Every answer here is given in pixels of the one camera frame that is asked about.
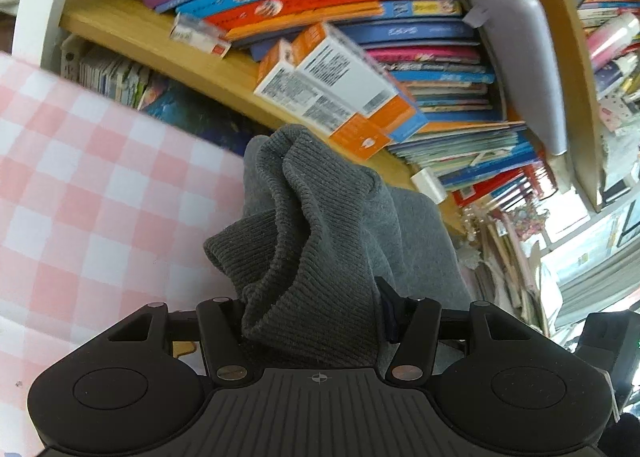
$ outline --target bottle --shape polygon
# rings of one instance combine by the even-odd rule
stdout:
[[[602,69],[631,45],[640,32],[640,21],[630,12],[612,18],[587,38],[593,71]]]
[[[634,52],[607,63],[594,74],[598,100],[620,87],[628,75],[638,66],[638,55]]]

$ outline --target gray fabric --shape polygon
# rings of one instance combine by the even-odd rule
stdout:
[[[252,360],[385,369],[395,347],[383,341],[374,276],[401,296],[468,309],[455,252],[427,197],[386,186],[299,125],[254,138],[244,165],[243,218],[204,247],[246,304]],[[439,350],[438,359],[442,367],[455,358]]]

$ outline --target pink bottle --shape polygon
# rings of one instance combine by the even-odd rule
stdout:
[[[587,38],[587,47],[594,71],[602,69],[618,56],[640,32],[640,21],[630,12],[626,12],[600,27]]]

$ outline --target curtain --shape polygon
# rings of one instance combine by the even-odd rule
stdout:
[[[561,285],[562,309],[556,328],[599,312],[640,288],[640,239],[575,280]]]

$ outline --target metal screw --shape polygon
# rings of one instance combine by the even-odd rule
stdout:
[[[227,365],[226,367],[220,367],[216,372],[216,375],[225,381],[239,381],[240,379],[244,379],[247,374],[247,369],[240,365]]]
[[[391,375],[400,381],[415,381],[422,377],[422,370],[413,365],[400,365],[391,371]]]

